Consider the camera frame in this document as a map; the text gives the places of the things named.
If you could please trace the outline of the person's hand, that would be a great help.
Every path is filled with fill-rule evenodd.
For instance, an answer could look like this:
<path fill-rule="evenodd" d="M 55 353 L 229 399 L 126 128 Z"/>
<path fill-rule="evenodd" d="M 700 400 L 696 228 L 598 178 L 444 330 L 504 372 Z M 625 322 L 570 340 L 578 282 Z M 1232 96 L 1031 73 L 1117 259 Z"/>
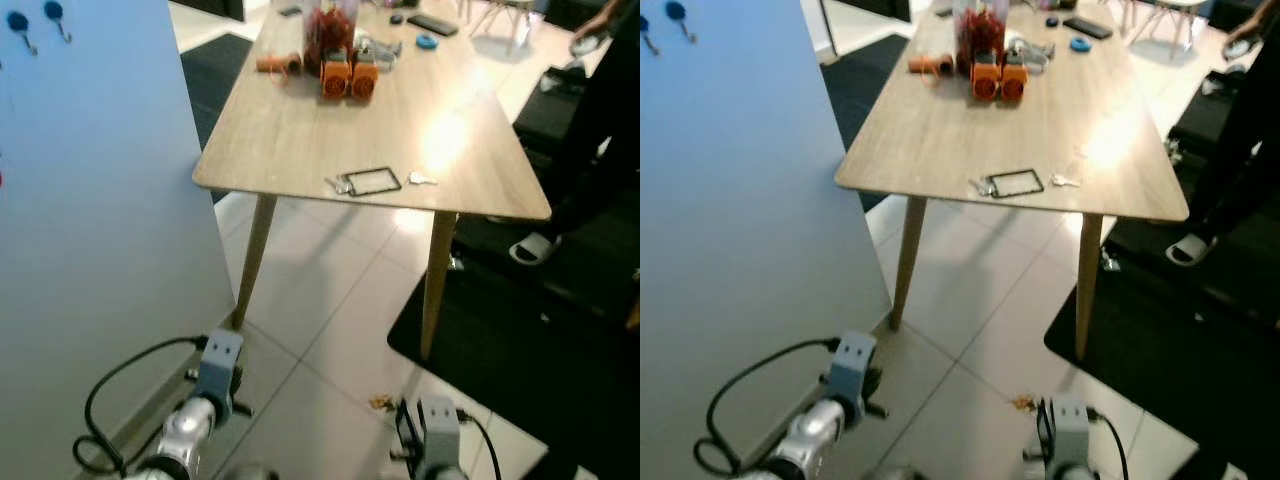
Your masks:
<path fill-rule="evenodd" d="M 1248 20 L 1242 22 L 1230 35 L 1229 44 L 1235 44 L 1254 36 L 1265 36 L 1271 24 L 1277 18 L 1277 5 L 1262 5 L 1253 12 Z"/>
<path fill-rule="evenodd" d="M 589 20 L 584 22 L 573 35 L 573 41 L 581 41 L 588 37 L 598 36 L 602 33 L 608 33 L 612 24 L 620 18 L 623 10 L 628 6 L 627 0 L 609 0 L 604 6 L 593 15 Z"/>

